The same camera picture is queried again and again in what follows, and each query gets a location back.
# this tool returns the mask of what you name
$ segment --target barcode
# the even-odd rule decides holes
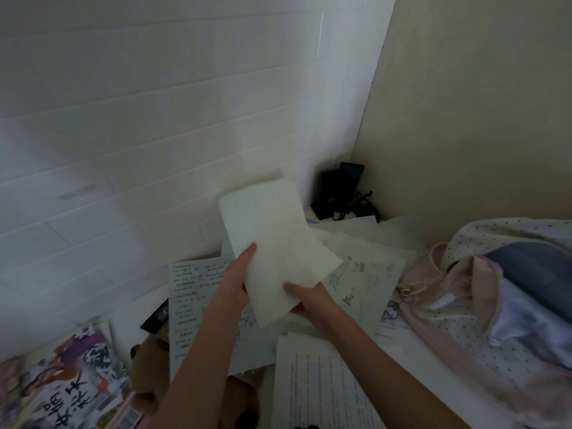
[[[142,414],[130,408],[116,426],[116,429],[133,429],[139,423]]]

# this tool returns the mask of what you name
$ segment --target hand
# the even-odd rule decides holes
[[[244,287],[244,276],[247,265],[256,252],[256,244],[250,246],[240,253],[240,256],[231,262],[224,272],[223,281],[215,294],[218,300],[229,301],[242,310],[248,304],[248,295]]]
[[[319,282],[313,288],[304,288],[297,284],[284,283],[284,290],[300,299],[300,303],[292,309],[292,313],[304,316],[320,333],[327,336],[330,321],[339,316],[343,310],[335,303],[324,285]]]

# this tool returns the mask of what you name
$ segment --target pink fabric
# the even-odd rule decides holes
[[[483,256],[472,256],[447,273],[437,266],[442,265],[445,249],[446,244],[434,246],[402,276],[401,283],[412,290],[402,297],[405,319],[448,367],[520,422],[547,429],[572,427],[572,375],[568,371],[545,364],[541,376],[533,378],[525,388],[518,388],[466,353],[431,321],[416,314],[416,309],[428,308],[452,293],[472,296],[475,315],[485,334],[494,323],[499,310],[501,269]]]

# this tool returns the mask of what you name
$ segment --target blue fabric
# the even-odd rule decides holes
[[[572,256],[544,243],[513,243],[485,254],[534,300],[572,323]]]

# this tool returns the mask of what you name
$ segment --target beige wall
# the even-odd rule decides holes
[[[572,216],[572,0],[397,0],[352,160],[427,242]]]

